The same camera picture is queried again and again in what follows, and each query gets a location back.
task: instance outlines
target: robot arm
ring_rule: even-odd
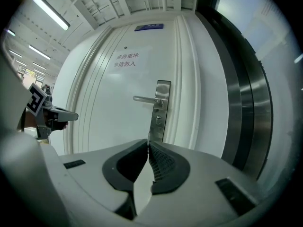
[[[52,96],[47,95],[35,83],[33,83],[29,91],[32,97],[27,104],[37,123],[37,140],[47,139],[55,130],[62,130],[68,121],[78,119],[78,114],[67,111],[65,109],[53,106]]]

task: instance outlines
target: window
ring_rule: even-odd
[[[40,74],[37,75],[36,77],[36,85],[38,85],[40,88],[42,87],[42,83],[44,81],[44,76],[41,76]]]
[[[23,76],[23,85],[29,89],[32,83],[36,81],[37,73],[33,72],[32,70],[26,69]]]
[[[18,67],[18,70],[17,70],[17,72],[19,73],[19,74],[24,74],[24,72],[25,72],[25,70],[26,70],[26,68],[25,67],[23,67],[23,66],[19,66]]]

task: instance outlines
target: ceiling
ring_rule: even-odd
[[[4,48],[21,54],[16,59],[29,69],[36,69],[46,76],[57,77],[69,52],[90,31],[122,16],[145,10],[163,8],[162,0],[46,0],[69,24],[66,31],[52,20],[33,0],[24,0],[12,17],[8,28],[16,34],[5,33]],[[195,10],[196,0],[167,0],[167,10]],[[50,60],[40,56],[32,45]],[[46,71],[33,65],[35,62]]]

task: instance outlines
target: door frame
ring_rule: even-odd
[[[82,63],[80,64],[73,83],[71,85],[69,96],[66,100],[66,109],[75,111],[76,104],[79,100],[79,92],[83,86],[83,80],[86,76],[89,66],[96,61],[99,48],[103,45],[106,39],[116,28],[131,25],[139,22],[146,22],[153,20],[174,21],[175,23],[175,90],[172,92],[170,99],[171,105],[174,105],[170,111],[171,117],[167,122],[167,129],[164,133],[163,142],[184,146],[190,149],[195,148],[197,133],[199,129],[200,108],[201,108],[201,83],[200,72],[198,66],[198,59],[196,48],[193,43],[193,37],[191,35],[188,24],[183,16],[195,16],[192,12],[165,12],[151,11],[150,14],[136,13],[130,17],[121,18],[113,23],[108,23],[106,26],[100,26],[102,28],[97,29],[95,33],[101,30],[101,33],[94,44],[91,46]],[[182,92],[188,88],[194,88],[190,93],[186,94],[190,96],[190,102],[188,98],[181,98]],[[182,132],[187,137],[179,137],[176,139],[176,135]],[[72,134],[74,133],[74,123],[71,122],[67,130],[63,131],[63,146],[65,154],[73,154]]]

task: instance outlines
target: door lock plate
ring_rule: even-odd
[[[166,115],[169,105],[170,81],[158,80],[155,99],[162,100],[162,105],[154,104],[151,115],[150,140],[162,142]]]

